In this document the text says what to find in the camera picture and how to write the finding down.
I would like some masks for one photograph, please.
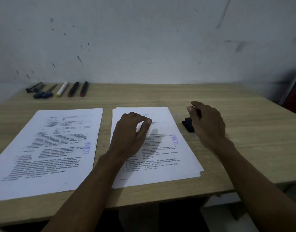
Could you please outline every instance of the hand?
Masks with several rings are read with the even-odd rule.
[[[141,128],[136,132],[137,125],[142,121]],[[141,148],[151,122],[151,119],[134,112],[123,114],[116,124],[108,152],[117,155],[124,163]]]
[[[200,102],[191,102],[193,106],[200,109],[202,118],[197,115],[194,107],[188,107],[192,119],[192,126],[200,141],[207,148],[213,149],[220,142],[225,140],[225,123],[220,112],[209,105]]]

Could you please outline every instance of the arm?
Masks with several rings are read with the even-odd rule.
[[[296,204],[253,167],[225,137],[220,113],[208,105],[188,107],[195,133],[227,171],[235,190],[260,231],[296,231]],[[202,118],[196,113],[200,109]]]
[[[144,121],[136,132],[139,122]],[[151,119],[136,113],[123,114],[117,122],[107,153],[62,205],[42,232],[94,231],[101,217],[111,186],[124,162],[142,146]]]

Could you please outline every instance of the desk surface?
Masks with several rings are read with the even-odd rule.
[[[273,183],[296,181],[296,114],[238,85],[135,85],[91,84],[86,97],[36,100],[25,91],[0,105],[0,153],[37,110],[103,108],[95,155],[109,146],[112,109],[116,107],[169,108],[183,137],[204,168],[201,177],[115,189],[108,208],[234,190],[220,161],[181,124],[188,117],[190,101],[217,108],[225,121],[227,136],[241,154]],[[73,191],[0,201],[0,224],[47,219]]]

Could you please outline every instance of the white paper sheet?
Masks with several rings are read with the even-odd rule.
[[[167,107],[116,108],[113,110],[111,138],[124,113],[135,112],[152,119],[139,152],[120,169],[113,188],[199,177],[204,171],[179,132]]]
[[[92,170],[102,113],[35,113],[0,154],[0,200],[76,189]]]

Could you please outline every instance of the forearm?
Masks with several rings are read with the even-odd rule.
[[[252,166],[228,140],[213,151],[260,231],[296,231],[296,204]]]
[[[42,231],[94,231],[122,164],[108,154],[101,156],[95,168]]]

